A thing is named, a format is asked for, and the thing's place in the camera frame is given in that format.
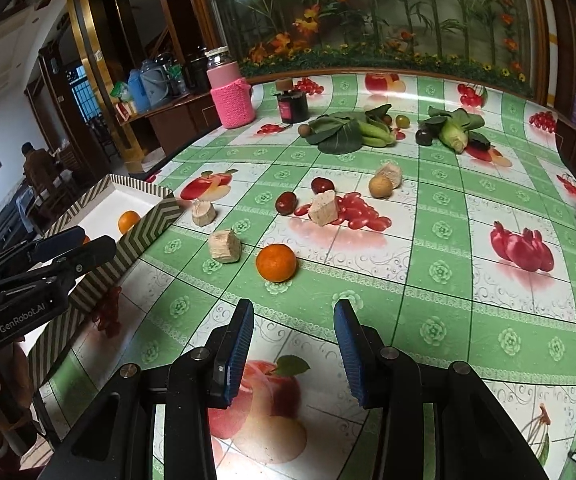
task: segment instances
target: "pink label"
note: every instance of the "pink label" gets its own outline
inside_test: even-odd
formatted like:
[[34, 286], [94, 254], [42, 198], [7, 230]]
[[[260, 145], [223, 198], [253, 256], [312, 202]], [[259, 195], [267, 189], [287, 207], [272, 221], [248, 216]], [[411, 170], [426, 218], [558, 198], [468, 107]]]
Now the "pink label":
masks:
[[279, 101], [279, 115], [284, 121], [292, 119], [292, 111], [290, 110], [290, 103], [288, 101]]

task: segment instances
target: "yam piece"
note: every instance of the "yam piece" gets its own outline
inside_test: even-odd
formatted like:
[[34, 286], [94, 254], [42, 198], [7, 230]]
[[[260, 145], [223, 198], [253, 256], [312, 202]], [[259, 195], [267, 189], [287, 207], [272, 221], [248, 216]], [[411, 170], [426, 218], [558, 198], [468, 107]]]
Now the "yam piece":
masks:
[[197, 200], [193, 204], [193, 222], [195, 225], [204, 227], [212, 222], [216, 216], [217, 212], [214, 210], [212, 202]]
[[393, 164], [392, 162], [388, 162], [387, 164], [384, 164], [382, 167], [380, 167], [375, 173], [375, 176], [376, 175], [383, 175], [389, 181], [391, 181], [392, 189], [396, 189], [401, 184], [402, 180], [401, 168], [399, 168], [396, 164]]
[[338, 211], [335, 190], [328, 189], [323, 193], [315, 195], [308, 214], [310, 215], [310, 219], [319, 227], [323, 227], [337, 220]]
[[237, 262], [241, 257], [241, 240], [232, 229], [215, 231], [208, 238], [210, 256], [222, 264]]

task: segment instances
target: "tangerine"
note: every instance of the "tangerine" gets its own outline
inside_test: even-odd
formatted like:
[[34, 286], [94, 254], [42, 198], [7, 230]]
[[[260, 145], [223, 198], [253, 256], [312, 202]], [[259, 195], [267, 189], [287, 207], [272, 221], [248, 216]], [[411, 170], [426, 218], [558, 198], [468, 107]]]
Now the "tangerine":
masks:
[[119, 217], [118, 227], [120, 233], [122, 235], [126, 234], [139, 220], [141, 220], [141, 216], [136, 211], [126, 211]]
[[294, 275], [297, 270], [297, 257], [287, 245], [270, 244], [261, 249], [255, 265], [263, 279], [280, 283]]

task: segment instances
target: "blue thermos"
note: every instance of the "blue thermos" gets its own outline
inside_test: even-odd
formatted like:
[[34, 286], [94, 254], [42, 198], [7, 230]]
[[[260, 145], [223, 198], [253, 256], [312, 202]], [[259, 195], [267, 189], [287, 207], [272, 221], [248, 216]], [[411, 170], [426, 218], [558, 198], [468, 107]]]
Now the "blue thermos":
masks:
[[150, 109], [150, 101], [146, 94], [146, 89], [143, 88], [143, 81], [141, 80], [141, 72], [138, 69], [130, 70], [130, 77], [128, 78], [128, 89], [134, 100], [136, 112], [143, 114]]

